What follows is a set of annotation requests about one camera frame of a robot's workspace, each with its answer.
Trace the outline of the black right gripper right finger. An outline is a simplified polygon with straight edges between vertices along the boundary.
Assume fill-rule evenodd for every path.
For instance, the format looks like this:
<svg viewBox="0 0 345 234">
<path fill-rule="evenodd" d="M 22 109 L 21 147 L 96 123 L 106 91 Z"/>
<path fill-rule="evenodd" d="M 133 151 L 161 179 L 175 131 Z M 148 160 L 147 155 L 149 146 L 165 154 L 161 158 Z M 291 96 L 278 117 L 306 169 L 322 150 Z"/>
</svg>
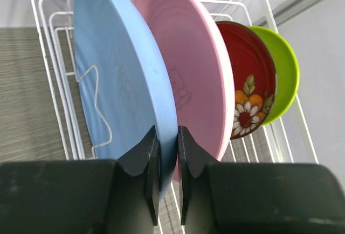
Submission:
<svg viewBox="0 0 345 234">
<path fill-rule="evenodd" d="M 219 162 L 178 129 L 186 233 L 344 233 L 344 193 L 318 164 Z"/>
</svg>

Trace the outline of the light blue plate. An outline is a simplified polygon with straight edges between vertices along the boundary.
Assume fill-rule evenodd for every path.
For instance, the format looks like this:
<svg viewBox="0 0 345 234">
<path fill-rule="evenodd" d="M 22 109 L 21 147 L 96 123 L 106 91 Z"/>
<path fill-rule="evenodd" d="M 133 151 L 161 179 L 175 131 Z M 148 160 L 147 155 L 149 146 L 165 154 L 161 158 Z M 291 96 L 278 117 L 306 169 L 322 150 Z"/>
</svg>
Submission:
<svg viewBox="0 0 345 234">
<path fill-rule="evenodd" d="M 164 196 L 176 164 L 177 115 L 151 30 L 130 0 L 74 0 L 73 27 L 82 108 L 96 157 L 120 158 L 155 127 Z"/>
</svg>

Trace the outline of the pink plate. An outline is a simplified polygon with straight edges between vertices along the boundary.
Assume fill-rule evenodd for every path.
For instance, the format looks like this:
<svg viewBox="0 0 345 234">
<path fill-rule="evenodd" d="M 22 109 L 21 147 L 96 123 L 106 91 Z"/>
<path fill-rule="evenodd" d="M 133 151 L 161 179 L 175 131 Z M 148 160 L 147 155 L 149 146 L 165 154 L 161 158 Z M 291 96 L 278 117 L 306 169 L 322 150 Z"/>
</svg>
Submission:
<svg viewBox="0 0 345 234">
<path fill-rule="evenodd" d="M 220 160 L 234 119 L 230 58 L 215 21 L 199 0 L 133 0 L 161 51 L 177 120 Z"/>
</svg>

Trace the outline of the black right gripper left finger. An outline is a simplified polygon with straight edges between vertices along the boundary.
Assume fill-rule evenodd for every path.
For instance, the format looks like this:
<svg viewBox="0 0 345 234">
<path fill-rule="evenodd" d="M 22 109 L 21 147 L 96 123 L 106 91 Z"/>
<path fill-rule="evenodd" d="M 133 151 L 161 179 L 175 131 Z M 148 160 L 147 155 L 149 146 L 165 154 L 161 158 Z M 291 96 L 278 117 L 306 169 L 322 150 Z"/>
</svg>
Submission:
<svg viewBox="0 0 345 234">
<path fill-rule="evenodd" d="M 1 233 L 152 233 L 159 204 L 155 128 L 117 160 L 1 164 Z"/>
</svg>

